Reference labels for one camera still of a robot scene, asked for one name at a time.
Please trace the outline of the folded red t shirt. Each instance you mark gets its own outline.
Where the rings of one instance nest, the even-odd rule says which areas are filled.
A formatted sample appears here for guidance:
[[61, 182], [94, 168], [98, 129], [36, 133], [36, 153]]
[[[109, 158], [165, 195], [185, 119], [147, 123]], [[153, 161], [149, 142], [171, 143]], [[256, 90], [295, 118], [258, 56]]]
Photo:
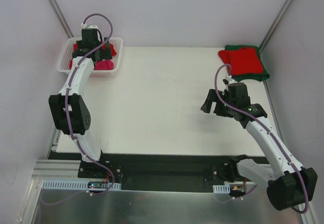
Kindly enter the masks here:
[[263, 66], [255, 48], [242, 47], [238, 50], [221, 50], [218, 55], [224, 64], [231, 65], [230, 74], [232, 76], [263, 73]]

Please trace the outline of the pink t shirt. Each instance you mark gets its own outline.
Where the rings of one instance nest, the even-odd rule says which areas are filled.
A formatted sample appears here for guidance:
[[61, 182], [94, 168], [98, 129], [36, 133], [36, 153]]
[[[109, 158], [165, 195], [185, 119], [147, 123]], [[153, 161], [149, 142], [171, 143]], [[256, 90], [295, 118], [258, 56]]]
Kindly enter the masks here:
[[98, 61], [94, 67], [94, 70], [113, 70], [114, 63], [111, 60]]

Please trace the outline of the red crumpled t shirt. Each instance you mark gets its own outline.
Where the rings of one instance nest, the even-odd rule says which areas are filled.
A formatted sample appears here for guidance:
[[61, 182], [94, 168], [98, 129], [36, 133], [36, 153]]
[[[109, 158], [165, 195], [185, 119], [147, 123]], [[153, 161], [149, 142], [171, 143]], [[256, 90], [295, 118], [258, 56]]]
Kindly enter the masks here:
[[[114, 49], [113, 44], [109, 44], [109, 45], [110, 45], [110, 51], [111, 51], [112, 56], [117, 55], [117, 52]], [[77, 44], [73, 44], [73, 49], [74, 49], [74, 51], [77, 49]], [[71, 68], [72, 68], [72, 59], [70, 60], [70, 63], [69, 63], [69, 69], [71, 69]]]

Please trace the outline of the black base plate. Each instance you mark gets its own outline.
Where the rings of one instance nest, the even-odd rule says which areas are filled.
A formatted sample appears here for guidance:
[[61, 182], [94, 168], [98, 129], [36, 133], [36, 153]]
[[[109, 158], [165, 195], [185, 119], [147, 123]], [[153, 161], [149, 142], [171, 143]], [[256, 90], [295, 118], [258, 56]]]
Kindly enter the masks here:
[[215, 185], [246, 182], [245, 177], [231, 175], [231, 156], [102, 154], [100, 163], [111, 173], [85, 163], [79, 153], [50, 153], [49, 158], [78, 160], [78, 178], [119, 183], [129, 191], [210, 193]]

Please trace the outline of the folded green t shirt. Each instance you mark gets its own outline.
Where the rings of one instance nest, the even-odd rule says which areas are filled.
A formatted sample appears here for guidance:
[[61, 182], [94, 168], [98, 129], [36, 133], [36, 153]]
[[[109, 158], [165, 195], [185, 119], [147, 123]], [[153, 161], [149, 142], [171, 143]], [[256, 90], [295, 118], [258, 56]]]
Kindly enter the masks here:
[[245, 74], [242, 76], [232, 76], [236, 81], [240, 82], [242, 80], [255, 80], [255, 81], [265, 81], [270, 78], [270, 74], [267, 72], [266, 68], [263, 65], [263, 62], [261, 60], [260, 50], [257, 46], [249, 46], [249, 45], [226, 45], [225, 50], [238, 50], [242, 47], [251, 47], [255, 48], [258, 54], [258, 58], [261, 61], [261, 64], [263, 66], [263, 73], [261, 74]]

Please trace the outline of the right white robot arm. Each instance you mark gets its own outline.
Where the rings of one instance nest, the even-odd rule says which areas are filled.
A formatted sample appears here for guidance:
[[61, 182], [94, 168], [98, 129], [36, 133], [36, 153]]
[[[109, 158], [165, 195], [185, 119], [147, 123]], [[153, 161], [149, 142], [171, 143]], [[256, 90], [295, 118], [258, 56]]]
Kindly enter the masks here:
[[[216, 104], [214, 110], [211, 109], [213, 103]], [[317, 173], [313, 168], [305, 168], [287, 149], [275, 134], [264, 108], [251, 103], [244, 83], [227, 84], [224, 91], [210, 89], [200, 109], [238, 121], [256, 141], [271, 166], [271, 170], [267, 170], [247, 155], [235, 156], [219, 170], [223, 180], [234, 182], [247, 178], [266, 190], [276, 210], [295, 209], [304, 204], [301, 213], [308, 211]]]

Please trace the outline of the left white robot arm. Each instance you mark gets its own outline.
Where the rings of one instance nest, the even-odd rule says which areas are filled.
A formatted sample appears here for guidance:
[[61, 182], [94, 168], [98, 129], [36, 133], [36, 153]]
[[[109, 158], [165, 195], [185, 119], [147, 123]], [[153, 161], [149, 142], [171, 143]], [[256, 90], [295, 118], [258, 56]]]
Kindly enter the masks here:
[[82, 26], [82, 38], [76, 41], [72, 53], [72, 67], [68, 78], [56, 95], [50, 95], [49, 106], [56, 129], [69, 135], [84, 162], [91, 163], [89, 171], [97, 178], [107, 172], [100, 160], [101, 150], [90, 133], [91, 114], [83, 100], [85, 86], [97, 62], [105, 60], [109, 38], [104, 38], [96, 25]]

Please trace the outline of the white plastic basket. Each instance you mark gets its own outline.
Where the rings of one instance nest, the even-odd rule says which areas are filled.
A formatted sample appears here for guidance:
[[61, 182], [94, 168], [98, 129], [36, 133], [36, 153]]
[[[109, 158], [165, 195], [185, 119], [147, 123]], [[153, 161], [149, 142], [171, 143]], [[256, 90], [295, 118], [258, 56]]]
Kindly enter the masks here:
[[[57, 70], [59, 72], [69, 74], [70, 73], [70, 61], [72, 59], [72, 52], [74, 51], [73, 45], [76, 41], [81, 40], [81, 37], [69, 38], [63, 45], [59, 57], [57, 59]], [[93, 78], [113, 78], [117, 75], [117, 70], [121, 63], [121, 57], [123, 52], [123, 39], [119, 37], [111, 37], [109, 43], [113, 46], [116, 55], [112, 56], [113, 69], [109, 70], [94, 70], [90, 77]]]

